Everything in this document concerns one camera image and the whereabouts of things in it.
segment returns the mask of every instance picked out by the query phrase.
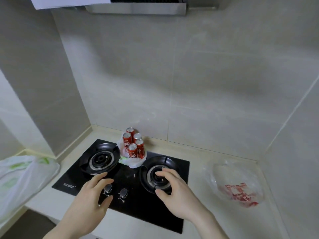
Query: hand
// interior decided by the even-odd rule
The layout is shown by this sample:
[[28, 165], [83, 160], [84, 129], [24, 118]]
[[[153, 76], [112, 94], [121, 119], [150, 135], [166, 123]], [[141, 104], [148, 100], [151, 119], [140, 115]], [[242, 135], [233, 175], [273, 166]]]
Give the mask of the hand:
[[155, 174], [171, 183], [171, 195], [160, 189], [156, 189], [155, 193], [175, 216], [193, 222], [198, 214], [207, 210], [175, 170], [163, 168]]
[[[79, 238], [91, 233], [98, 226], [113, 199], [113, 196], [109, 196], [101, 206], [98, 205], [102, 189], [114, 181], [109, 178], [102, 179], [106, 175], [107, 173], [96, 175], [83, 185], [60, 223], [54, 228], [53, 234], [59, 234], [59, 238]], [[49, 234], [47, 236], [45, 238], [55, 237]]]

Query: can lid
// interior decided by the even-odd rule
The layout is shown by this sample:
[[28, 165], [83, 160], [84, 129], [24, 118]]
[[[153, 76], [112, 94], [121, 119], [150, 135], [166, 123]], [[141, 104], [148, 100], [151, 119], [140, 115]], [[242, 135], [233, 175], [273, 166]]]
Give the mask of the can lid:
[[135, 133], [133, 137], [135, 139], [139, 139], [139, 138], [142, 138], [142, 134], [141, 133]]
[[123, 134], [123, 137], [124, 138], [129, 138], [129, 137], [131, 137], [132, 135], [129, 133], [129, 132], [126, 132], [126, 133], [124, 133]]
[[135, 150], [135, 149], [137, 149], [138, 148], [138, 146], [135, 144], [135, 143], [131, 143], [130, 145], [129, 145], [129, 150]]
[[126, 131], [127, 131], [127, 132], [133, 132], [133, 131], [134, 131], [134, 128], [129, 127], [129, 128], [126, 129]]
[[137, 139], [137, 140], [135, 141], [135, 143], [136, 143], [136, 145], [141, 145], [141, 144], [144, 143], [144, 141], [143, 141], [141, 138], [139, 138], [139, 139]]

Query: left hand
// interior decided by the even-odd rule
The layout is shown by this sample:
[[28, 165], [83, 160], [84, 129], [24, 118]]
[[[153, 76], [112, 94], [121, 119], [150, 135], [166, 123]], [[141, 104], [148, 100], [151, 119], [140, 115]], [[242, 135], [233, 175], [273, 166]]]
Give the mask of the left hand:
[[111, 195], [102, 202], [101, 206], [98, 205], [102, 189], [114, 181], [110, 178], [102, 179], [106, 175], [107, 172], [96, 175], [83, 185], [55, 228], [60, 238], [82, 237], [91, 233], [100, 224], [113, 199]]

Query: clear plastic bag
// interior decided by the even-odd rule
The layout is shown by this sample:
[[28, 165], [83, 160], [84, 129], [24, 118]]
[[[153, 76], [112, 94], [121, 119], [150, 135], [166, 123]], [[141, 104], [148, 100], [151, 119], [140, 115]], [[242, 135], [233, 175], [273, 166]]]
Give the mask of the clear plastic bag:
[[264, 200], [258, 177], [248, 166], [229, 160], [210, 161], [204, 170], [206, 181], [220, 199], [234, 201], [245, 208]]
[[0, 161], [0, 223], [59, 172], [55, 159], [15, 156]]
[[120, 140], [117, 141], [117, 146], [119, 147], [120, 152], [121, 152], [121, 158], [119, 160], [119, 163], [129, 166], [131, 169], [138, 168], [146, 160], [146, 157], [147, 157], [146, 148], [144, 147], [144, 150], [145, 150], [145, 157], [144, 158], [142, 158], [142, 159], [141, 158], [129, 158], [128, 152], [125, 151], [124, 142], [123, 142], [123, 134], [124, 134], [124, 132], [122, 133]]

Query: burner ring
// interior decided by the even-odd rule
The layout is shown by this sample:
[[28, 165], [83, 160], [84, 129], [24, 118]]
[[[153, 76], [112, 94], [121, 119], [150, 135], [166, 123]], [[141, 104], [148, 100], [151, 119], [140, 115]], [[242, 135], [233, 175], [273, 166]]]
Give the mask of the burner ring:
[[[106, 154], [106, 153], [109, 153], [111, 155], [111, 161], [104, 167], [102, 168], [96, 168], [93, 166], [93, 163], [92, 163], [92, 160], [96, 157], [99, 157], [100, 155], [102, 154]], [[90, 169], [94, 170], [94, 171], [100, 171], [100, 170], [103, 170], [107, 167], [109, 167], [112, 163], [114, 162], [114, 155], [113, 153], [109, 152], [109, 151], [101, 151], [101, 152], [98, 152], [96, 153], [95, 155], [92, 156], [92, 158], [90, 159], [90, 162], [89, 162], [89, 166], [90, 166]]]
[[170, 183], [170, 182], [168, 182], [166, 185], [158, 186], [158, 185], [156, 185], [156, 184], [154, 183], [154, 181], [151, 179], [152, 171], [153, 171], [154, 169], [156, 169], [156, 168], [159, 168], [159, 167], [160, 167], [161, 169], [162, 169], [162, 168], [167, 168], [167, 169], [168, 169], [168, 167], [165, 166], [165, 165], [161, 165], [161, 164], [155, 165], [155, 166], [151, 167], [151, 168], [149, 169], [149, 171], [147, 172], [146, 179], [147, 179], [147, 182], [151, 185], [151, 187], [153, 187], [153, 188], [155, 188], [155, 189], [162, 189], [162, 190], [164, 190], [164, 189], [167, 189], [168, 187], [171, 186], [171, 183]]

